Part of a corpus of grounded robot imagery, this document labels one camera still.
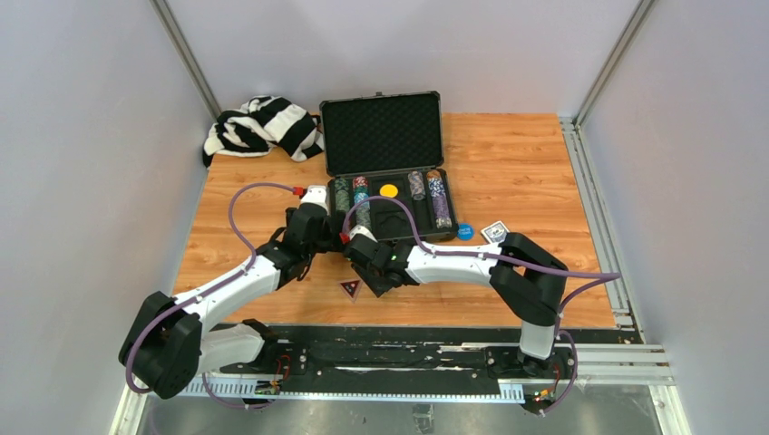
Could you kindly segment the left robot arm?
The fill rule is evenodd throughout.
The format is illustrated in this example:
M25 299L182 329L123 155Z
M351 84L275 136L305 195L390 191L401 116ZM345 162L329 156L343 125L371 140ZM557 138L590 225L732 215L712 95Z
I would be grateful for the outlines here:
M243 305L307 274L313 257L333 244L329 211L318 203L287 210L287 224L247 260L206 285L184 294L149 295L119 352L126 381L138 393L169 399L198 375L236 363L256 374L277 365L268 328L247 320L219 324Z

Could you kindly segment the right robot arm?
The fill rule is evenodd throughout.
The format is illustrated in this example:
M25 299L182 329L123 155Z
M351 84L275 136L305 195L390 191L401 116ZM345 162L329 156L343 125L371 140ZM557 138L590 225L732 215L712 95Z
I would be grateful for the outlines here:
M358 234L343 255L376 296L403 285L441 282L495 290L521 319L521 370L540 378L554 366L556 320L569 270L523 234L509 233L483 246L418 246L405 239L392 245Z

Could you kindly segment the black poker set case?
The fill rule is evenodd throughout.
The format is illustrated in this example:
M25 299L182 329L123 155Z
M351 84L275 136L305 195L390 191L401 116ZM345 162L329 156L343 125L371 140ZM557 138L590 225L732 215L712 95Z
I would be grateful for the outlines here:
M331 213L341 225L345 213L335 211L334 180L353 182L366 177L374 236L384 241L409 238L408 220L414 219L422 239L429 243L456 238L458 219L449 180L443 169L443 125L441 95L437 91L357 97L322 101L319 114L326 146L326 173ZM426 173L437 169L443 178L452 219L450 228L436 226ZM426 197L411 198L407 176L419 171ZM384 184L399 188L396 198L379 194ZM353 186L349 226L355 225Z

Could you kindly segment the triangular all in marker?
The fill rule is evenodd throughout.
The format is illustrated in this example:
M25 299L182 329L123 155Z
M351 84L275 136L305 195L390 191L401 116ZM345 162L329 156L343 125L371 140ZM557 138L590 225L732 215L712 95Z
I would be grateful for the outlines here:
M361 291L362 288L362 280L361 279L352 279L352 280L345 280L339 282L340 287L342 288L343 293L345 296L354 303Z

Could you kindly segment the green chip stack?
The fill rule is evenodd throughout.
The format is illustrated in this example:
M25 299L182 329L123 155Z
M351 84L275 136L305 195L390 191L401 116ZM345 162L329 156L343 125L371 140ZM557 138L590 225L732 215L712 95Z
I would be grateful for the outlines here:
M351 182L347 179L334 180L335 211L347 213L351 207Z

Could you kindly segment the yellow dealer button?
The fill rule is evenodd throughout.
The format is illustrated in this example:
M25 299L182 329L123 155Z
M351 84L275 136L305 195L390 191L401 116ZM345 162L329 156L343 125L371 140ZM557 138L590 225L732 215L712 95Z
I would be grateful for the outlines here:
M396 198L399 193L399 188L393 184L384 184L379 189L379 194L387 198Z

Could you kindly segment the blue purple chip stack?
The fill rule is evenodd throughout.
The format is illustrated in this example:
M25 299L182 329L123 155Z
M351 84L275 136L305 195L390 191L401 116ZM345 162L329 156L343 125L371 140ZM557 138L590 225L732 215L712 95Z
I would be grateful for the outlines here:
M437 169L426 173L428 189L433 202L436 226L450 228L453 224L441 173Z

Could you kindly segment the blue small blind button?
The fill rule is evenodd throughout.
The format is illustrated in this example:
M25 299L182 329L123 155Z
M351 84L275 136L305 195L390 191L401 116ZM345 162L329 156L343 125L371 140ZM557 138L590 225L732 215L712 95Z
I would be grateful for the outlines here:
M458 225L457 237L462 241L469 241L474 238L475 230L472 225L468 223L461 223Z

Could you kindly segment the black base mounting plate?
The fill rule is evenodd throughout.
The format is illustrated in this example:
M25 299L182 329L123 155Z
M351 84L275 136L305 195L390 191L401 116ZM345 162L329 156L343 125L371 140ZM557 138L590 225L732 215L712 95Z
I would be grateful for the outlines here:
M502 381L564 386L577 366L567 343L537 362L518 328L273 325L254 362L226 374L277 377L283 392L360 396L498 395Z

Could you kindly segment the black white striped cloth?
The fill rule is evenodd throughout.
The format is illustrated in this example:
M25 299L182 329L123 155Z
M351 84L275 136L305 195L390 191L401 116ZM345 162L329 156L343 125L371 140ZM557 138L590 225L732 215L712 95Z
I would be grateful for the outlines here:
M201 155L208 168L217 155L258 158L274 149L283 150L294 162L322 154L326 146L320 117L281 96L255 96L218 116Z

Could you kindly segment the blue playing card box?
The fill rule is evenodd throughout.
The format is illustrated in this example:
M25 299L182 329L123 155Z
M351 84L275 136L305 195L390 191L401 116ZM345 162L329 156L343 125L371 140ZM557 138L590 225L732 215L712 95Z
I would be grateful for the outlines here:
M481 235L484 240L489 244L498 244L505 240L506 236L510 233L510 230L505 224L498 220L493 222L487 227L481 230Z

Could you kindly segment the left aluminium corner post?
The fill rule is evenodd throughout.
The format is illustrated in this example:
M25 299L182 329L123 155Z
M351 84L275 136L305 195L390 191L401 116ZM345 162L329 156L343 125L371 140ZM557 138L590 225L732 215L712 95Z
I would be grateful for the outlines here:
M170 2L167 0L150 0L150 4L180 57L182 64L190 75L210 117L216 119L221 113L221 107L194 52L192 51L190 43L181 29Z

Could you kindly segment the aluminium corner post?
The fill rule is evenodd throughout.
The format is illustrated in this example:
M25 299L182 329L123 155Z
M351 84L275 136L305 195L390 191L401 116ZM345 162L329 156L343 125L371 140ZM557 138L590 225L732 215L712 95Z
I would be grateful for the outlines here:
M182 64L190 75L210 117L216 119L221 113L221 107L194 52L192 51L190 43L181 29L170 2L167 0L150 0L150 4L180 57Z
M598 75L589 87L576 115L572 118L572 124L575 128L581 127L593 112L601 93L603 93L608 85L627 50L637 37L643 24L646 22L648 15L656 4L656 0L640 0L636 2L629 19L609 51L607 59L602 64Z

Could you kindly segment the aluminium frame rail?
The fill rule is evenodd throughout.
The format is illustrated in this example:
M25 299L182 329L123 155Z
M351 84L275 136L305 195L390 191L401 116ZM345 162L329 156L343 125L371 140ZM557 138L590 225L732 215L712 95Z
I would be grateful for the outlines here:
M608 219L599 186L594 177L587 149L582 141L579 129L574 121L568 117L559 118L559 123L588 221L599 266L603 272L619 272L620 261L618 253L609 231ZM608 283L607 293L609 305L618 328L634 329L636 323L626 280L621 277Z

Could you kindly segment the right aluminium corner post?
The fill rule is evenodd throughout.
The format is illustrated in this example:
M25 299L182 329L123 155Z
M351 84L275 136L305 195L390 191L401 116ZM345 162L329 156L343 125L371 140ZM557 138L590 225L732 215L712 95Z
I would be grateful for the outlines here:
M581 127L593 112L601 93L603 93L608 85L627 50L637 37L643 24L646 22L648 15L656 4L656 0L640 0L636 2L629 19L609 51L607 59L602 64L598 75L589 87L576 115L572 118L572 124L575 128Z

